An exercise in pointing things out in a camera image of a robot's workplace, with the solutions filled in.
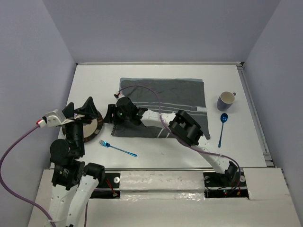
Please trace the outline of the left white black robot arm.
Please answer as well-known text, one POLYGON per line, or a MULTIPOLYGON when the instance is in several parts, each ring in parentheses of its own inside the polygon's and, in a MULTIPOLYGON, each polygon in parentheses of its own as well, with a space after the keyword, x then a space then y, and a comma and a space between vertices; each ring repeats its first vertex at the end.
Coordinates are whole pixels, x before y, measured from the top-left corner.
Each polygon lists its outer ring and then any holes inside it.
POLYGON ((61 127, 65 133, 63 139, 56 139, 50 145, 54 170, 46 227, 78 226, 91 194, 105 181, 104 166, 80 161, 85 155, 83 126, 98 117, 92 97, 80 108, 70 102, 63 110, 56 109, 45 115, 48 127, 61 127))

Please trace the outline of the dark rimmed dinner plate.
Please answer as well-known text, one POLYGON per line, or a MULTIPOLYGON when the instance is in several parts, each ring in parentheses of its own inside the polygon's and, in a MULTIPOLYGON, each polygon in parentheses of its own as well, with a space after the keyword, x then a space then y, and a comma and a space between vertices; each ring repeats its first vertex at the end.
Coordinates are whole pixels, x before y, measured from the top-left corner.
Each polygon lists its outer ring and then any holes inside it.
POLYGON ((88 124, 82 121, 72 128, 66 127, 65 125, 62 126, 58 138, 74 140, 82 144, 93 140, 101 132, 102 127, 103 117, 98 111, 98 117, 90 120, 90 123, 88 124))

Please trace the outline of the grey striped cloth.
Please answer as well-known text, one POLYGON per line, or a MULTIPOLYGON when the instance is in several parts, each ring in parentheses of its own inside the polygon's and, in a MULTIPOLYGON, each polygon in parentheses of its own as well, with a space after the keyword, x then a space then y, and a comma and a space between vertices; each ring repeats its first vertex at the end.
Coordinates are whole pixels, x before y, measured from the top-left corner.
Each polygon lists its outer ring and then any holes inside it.
POLYGON ((139 108, 161 113, 186 111, 200 126, 207 140, 208 129, 204 82, 202 79, 132 79, 121 78, 122 94, 139 108))

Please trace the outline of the purple white cup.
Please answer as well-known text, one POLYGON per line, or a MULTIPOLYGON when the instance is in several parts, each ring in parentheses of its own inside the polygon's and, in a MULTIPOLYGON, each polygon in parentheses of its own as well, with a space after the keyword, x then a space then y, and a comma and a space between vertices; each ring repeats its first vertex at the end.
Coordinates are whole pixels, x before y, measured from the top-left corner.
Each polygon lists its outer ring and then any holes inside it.
POLYGON ((228 110, 235 101, 236 93, 235 92, 223 92, 220 94, 217 100, 217 109, 219 111, 226 111, 228 110))

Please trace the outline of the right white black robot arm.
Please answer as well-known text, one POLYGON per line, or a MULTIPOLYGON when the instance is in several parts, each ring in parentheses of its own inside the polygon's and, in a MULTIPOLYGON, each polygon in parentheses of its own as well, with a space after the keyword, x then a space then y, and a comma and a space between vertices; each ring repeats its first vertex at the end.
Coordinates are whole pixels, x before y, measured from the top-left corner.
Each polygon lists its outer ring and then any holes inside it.
POLYGON ((176 113, 160 113, 147 108, 137 107, 130 98, 121 97, 115 104, 109 104, 104 118, 105 123, 118 124, 131 122, 137 126, 167 129, 182 145, 198 152, 218 173, 222 185, 240 186, 241 169, 231 157, 213 152, 201 126, 184 110, 176 113))

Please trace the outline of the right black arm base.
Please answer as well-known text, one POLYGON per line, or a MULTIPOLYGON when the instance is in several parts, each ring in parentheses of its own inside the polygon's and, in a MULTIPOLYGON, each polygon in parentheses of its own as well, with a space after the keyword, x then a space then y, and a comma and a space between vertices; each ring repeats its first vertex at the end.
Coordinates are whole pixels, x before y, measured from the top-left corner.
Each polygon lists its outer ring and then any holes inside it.
POLYGON ((248 198, 248 188, 244 172, 236 174, 235 180, 231 182, 224 175, 216 172, 204 172, 205 198, 248 198))

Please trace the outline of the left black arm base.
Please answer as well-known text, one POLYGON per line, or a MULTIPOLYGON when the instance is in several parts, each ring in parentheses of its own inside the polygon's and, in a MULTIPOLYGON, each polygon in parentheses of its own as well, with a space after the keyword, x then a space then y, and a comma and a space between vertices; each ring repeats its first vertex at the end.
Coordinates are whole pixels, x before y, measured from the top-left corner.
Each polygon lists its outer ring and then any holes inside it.
POLYGON ((119 199, 120 198, 120 172, 106 172, 105 179, 96 187, 90 196, 91 199, 119 199))

